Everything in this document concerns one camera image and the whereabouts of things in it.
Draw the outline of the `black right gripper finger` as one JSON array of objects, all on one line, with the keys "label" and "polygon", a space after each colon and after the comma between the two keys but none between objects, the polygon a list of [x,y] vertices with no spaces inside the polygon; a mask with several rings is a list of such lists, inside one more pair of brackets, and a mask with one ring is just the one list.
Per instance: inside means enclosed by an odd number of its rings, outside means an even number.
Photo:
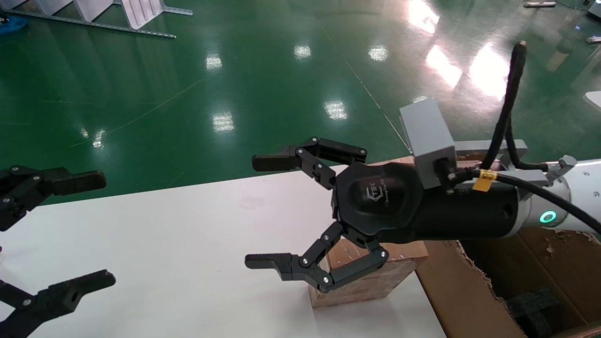
[{"label": "black right gripper finger", "polygon": [[302,144],[285,147],[276,154],[254,155],[253,169],[258,172],[300,169],[320,186],[333,190],[336,173],[325,161],[351,165],[365,163],[367,150],[337,141],[311,137]]},{"label": "black right gripper finger", "polygon": [[359,240],[368,250],[367,255],[329,272],[325,271],[318,264],[345,234],[345,227],[339,222],[334,222],[303,255],[248,254],[245,257],[245,265],[249,269],[274,269],[283,282],[302,281],[322,293],[329,293],[377,271],[389,257],[388,251],[376,240]]}]

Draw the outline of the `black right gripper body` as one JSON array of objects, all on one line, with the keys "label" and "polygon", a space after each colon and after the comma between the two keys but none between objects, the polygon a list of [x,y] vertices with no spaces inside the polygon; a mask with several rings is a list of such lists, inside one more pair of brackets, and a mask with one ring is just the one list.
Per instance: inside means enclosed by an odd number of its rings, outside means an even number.
[{"label": "black right gripper body", "polygon": [[354,244],[502,238],[516,224],[518,205],[513,188],[427,190],[412,164],[398,162],[352,163],[332,194],[333,216]]}]

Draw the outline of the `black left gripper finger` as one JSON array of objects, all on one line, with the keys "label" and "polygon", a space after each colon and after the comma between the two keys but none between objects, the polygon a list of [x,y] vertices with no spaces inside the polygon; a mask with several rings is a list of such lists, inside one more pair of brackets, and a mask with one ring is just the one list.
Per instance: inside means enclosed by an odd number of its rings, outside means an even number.
[{"label": "black left gripper finger", "polygon": [[32,169],[15,165],[0,172],[0,229],[9,230],[52,195],[101,190],[107,178],[99,170],[71,173],[67,169]]},{"label": "black left gripper finger", "polygon": [[14,308],[0,323],[2,338],[27,338],[44,323],[75,312],[81,298],[116,284],[114,274],[101,270],[53,284],[36,295],[0,282],[1,302]]}]

